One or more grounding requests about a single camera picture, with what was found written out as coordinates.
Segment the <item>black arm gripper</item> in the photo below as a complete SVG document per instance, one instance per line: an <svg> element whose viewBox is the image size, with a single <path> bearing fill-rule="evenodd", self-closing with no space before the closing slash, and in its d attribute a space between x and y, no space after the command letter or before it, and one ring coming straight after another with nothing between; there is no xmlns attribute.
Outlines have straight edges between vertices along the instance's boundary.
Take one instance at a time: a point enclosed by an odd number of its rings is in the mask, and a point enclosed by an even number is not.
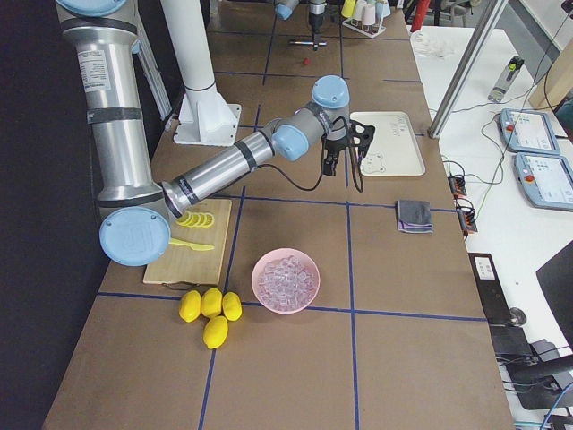
<svg viewBox="0 0 573 430"><path fill-rule="evenodd" d="M312 32L312 49L317 51L319 48L319 34L323 24L323 3L308 4L308 22Z"/></svg>

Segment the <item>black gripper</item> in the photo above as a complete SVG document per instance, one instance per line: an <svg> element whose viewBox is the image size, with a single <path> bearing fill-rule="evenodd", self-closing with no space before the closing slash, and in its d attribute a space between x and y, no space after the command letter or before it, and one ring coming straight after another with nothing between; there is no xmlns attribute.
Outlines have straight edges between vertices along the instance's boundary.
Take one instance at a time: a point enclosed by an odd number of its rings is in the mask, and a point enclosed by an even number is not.
<svg viewBox="0 0 573 430"><path fill-rule="evenodd" d="M337 139L329 139L328 137L323 137L322 143L324 150L326 151L326 155L324 156L323 160L323 174L325 176L335 176L337 172L339 154L347 147L348 139L346 136Z"/></svg>

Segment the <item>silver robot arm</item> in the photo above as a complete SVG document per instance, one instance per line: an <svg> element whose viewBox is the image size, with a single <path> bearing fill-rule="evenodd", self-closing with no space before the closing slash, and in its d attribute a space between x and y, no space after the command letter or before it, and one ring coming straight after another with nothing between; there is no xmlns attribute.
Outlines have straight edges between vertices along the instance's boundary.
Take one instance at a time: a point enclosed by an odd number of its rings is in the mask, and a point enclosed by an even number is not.
<svg viewBox="0 0 573 430"><path fill-rule="evenodd" d="M157 183L150 157L133 66L138 41L134 1L59 1L63 36L77 51L104 187L97 204L99 241L113 261L143 266L167 249L171 218L281 155L302 157L321 138L346 135L350 101L339 76L321 77L312 98L292 116L242 139L170 182Z"/></svg>
<svg viewBox="0 0 573 430"><path fill-rule="evenodd" d="M277 0L272 3L276 16L280 20L286 21L292 16L296 7L300 4L300 1ZM309 0L307 2L307 23L310 27L312 38L310 40L291 39L289 44L291 46L312 47L313 51L317 51L320 47L326 47L327 42L321 38L321 28L324 23L326 9L326 0Z"/></svg>

